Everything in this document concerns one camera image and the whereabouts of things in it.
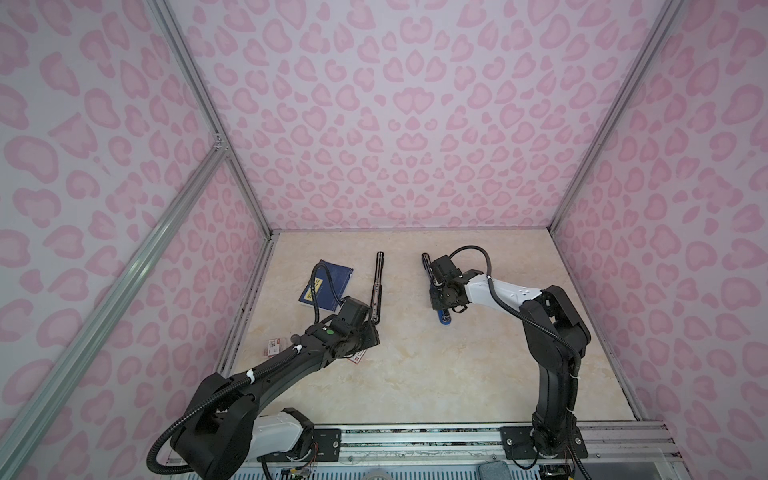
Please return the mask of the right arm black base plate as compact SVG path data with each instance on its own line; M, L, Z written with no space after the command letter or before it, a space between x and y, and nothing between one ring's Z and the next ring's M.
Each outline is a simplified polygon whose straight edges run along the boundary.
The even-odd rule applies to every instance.
M549 435L532 425L502 426L499 433L507 460L563 460L566 455L575 455L579 460L589 457L586 441L577 427Z

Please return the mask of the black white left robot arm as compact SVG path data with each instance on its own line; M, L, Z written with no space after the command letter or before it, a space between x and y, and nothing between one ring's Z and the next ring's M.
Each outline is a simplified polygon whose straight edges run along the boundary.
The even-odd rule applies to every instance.
M296 410L275 417L262 411L303 378L334 361L380 343L370 307L352 297L340 310L310 325L292 346L244 372L230 377L213 373L193 394L182 416L155 441L146 464L158 475L195 473L202 479L229 479L248 458L261 435L267 441L258 456L294 451L304 455L310 422Z

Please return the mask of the blue long stapler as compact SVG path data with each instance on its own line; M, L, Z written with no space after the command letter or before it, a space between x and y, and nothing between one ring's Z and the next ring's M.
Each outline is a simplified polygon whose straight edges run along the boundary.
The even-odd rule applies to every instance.
M428 253L424 252L421 254L421 261L422 266L427 273L429 277L429 296L430 296L430 302L434 303L434 300L438 297L438 290L440 287L440 284L435 279L435 276L431 269L431 258ZM432 306L432 308L437 312L439 322L442 325L450 325L452 322L452 317L450 314L450 311L448 309L442 309L438 310L435 306Z

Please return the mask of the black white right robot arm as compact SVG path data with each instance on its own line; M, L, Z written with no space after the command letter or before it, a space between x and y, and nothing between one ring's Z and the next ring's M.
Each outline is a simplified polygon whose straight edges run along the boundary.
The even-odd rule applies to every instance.
M526 345L539 368L538 400L532 414L530 445L543 458L555 458L577 438L575 405L581 362L591 333L568 294L497 280L477 269L463 271L451 255L422 255L430 278L430 302L442 313L461 313L479 305L522 322Z

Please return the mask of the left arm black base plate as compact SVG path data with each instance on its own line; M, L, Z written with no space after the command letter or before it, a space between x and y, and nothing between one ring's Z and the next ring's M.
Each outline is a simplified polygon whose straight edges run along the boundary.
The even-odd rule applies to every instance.
M311 434L303 434L295 447L288 452L273 452L258 457L268 463L320 463L337 462L340 457L342 431L336 428L315 428Z

